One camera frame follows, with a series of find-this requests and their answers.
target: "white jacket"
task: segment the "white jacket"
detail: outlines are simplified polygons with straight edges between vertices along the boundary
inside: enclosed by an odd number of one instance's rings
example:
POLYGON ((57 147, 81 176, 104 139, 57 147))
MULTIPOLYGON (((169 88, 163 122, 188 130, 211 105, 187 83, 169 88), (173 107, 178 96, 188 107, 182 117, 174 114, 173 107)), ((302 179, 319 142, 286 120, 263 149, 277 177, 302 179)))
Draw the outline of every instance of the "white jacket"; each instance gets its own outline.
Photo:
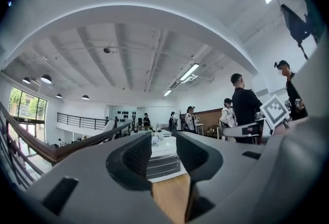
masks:
POLYGON ((236 123, 234 120, 234 111, 231 108, 226 108, 224 107, 222 109, 222 117, 221 117, 221 122, 228 124, 228 126, 230 127, 235 127, 236 123))
POLYGON ((196 125, 199 123, 199 117, 198 116, 187 113, 185 115, 185 122, 186 122, 187 126, 189 127, 189 130, 194 130, 192 116, 194 116, 195 129, 196 129, 196 125))

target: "window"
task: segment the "window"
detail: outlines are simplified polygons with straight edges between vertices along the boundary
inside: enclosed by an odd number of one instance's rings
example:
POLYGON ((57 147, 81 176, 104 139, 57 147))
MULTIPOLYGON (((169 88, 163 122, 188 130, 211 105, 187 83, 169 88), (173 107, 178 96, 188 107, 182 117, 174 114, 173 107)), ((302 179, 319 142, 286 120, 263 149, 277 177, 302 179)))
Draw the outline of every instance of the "window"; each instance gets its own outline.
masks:
MULTIPOLYGON (((20 126, 30 134, 45 142, 45 114, 47 101, 12 88, 9 100, 9 114, 17 119, 20 126)), ((9 135, 27 156, 35 155, 27 144, 9 126, 9 135)))

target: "railing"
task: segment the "railing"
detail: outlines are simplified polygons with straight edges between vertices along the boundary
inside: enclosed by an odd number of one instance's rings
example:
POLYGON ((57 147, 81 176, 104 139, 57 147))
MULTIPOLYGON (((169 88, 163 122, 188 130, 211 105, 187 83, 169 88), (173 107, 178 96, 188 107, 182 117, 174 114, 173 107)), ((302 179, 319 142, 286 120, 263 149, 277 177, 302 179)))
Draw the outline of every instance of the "railing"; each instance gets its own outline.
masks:
POLYGON ((0 102, 0 149, 2 156, 6 160, 10 169, 15 175, 17 182, 23 187, 29 187, 34 178, 28 173, 23 164, 19 161, 22 159, 28 164, 38 175, 42 175, 43 172, 35 166, 19 149, 16 142, 9 135, 9 125, 31 149, 33 149, 37 155, 43 159, 55 165, 65 157, 69 156, 73 152, 83 149, 88 146, 97 145, 104 141, 113 141, 117 138, 129 135, 131 132, 131 122, 117 127, 118 119, 116 117, 112 130, 103 132, 93 137, 78 141, 66 146, 55 148, 47 145, 39 140, 37 137, 31 135, 28 131, 24 130, 19 123, 7 112, 3 104, 0 102))
POLYGON ((106 126, 106 120, 104 119, 93 119, 74 115, 66 115, 62 113, 57 113, 57 122, 94 130, 103 130, 106 126))

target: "wooden floor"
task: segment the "wooden floor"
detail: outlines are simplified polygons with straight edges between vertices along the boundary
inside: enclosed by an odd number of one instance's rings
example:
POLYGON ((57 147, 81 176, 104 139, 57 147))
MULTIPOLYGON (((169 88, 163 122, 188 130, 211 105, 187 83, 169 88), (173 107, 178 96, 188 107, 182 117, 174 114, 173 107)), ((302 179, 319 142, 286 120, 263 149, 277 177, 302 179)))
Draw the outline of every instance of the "wooden floor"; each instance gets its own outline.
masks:
POLYGON ((185 223, 189 188, 188 174, 152 184, 153 199, 173 223, 185 223))

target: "ceiling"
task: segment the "ceiling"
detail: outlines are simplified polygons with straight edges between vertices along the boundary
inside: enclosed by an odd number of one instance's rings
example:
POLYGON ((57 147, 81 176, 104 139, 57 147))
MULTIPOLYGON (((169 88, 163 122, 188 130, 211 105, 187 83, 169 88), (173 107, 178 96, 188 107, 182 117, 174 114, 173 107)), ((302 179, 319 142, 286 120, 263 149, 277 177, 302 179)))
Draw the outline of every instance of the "ceiling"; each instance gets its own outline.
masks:
MULTIPOLYGON (((178 0, 198 6, 220 20, 247 50, 284 24, 280 4, 294 11, 304 9, 303 0, 178 0)), ((84 85, 116 86, 163 93, 193 63, 195 74, 212 80, 232 60, 192 37, 168 29, 112 23, 63 30, 28 46, 4 72, 16 80, 26 74, 36 79, 48 73, 58 91, 84 85), (110 53, 103 49, 108 47, 110 53)), ((180 86, 185 90, 205 80, 180 86)))

